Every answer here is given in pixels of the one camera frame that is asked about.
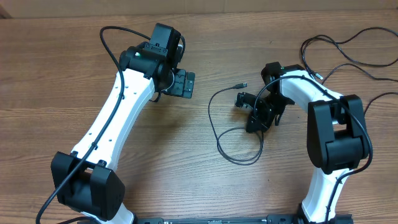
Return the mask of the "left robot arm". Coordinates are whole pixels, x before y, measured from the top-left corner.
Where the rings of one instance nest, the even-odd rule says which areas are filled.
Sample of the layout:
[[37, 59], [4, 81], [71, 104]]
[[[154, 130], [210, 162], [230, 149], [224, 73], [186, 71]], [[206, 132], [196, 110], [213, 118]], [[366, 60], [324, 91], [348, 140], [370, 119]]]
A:
[[116, 79], [88, 132], [68, 154], [57, 152], [50, 168], [55, 186], [50, 200], [80, 213], [73, 223], [134, 223], [123, 204], [125, 185], [116, 175], [124, 143], [142, 111], [161, 95], [191, 98], [195, 74], [177, 67], [185, 51], [183, 35], [157, 23], [145, 41], [123, 51]]

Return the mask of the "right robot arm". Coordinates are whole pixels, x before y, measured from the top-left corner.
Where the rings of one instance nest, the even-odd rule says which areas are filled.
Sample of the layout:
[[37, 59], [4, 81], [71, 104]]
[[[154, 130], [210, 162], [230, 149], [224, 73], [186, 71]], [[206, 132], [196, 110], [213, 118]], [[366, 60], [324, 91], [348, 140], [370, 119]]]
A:
[[246, 131], [278, 125], [287, 105], [307, 113], [307, 153], [314, 166], [306, 197], [295, 215], [268, 215], [268, 223], [352, 223], [335, 207], [350, 175], [368, 157], [370, 145], [361, 99], [316, 82], [300, 65], [268, 63], [261, 71], [267, 96], [238, 93], [235, 105], [251, 112]]

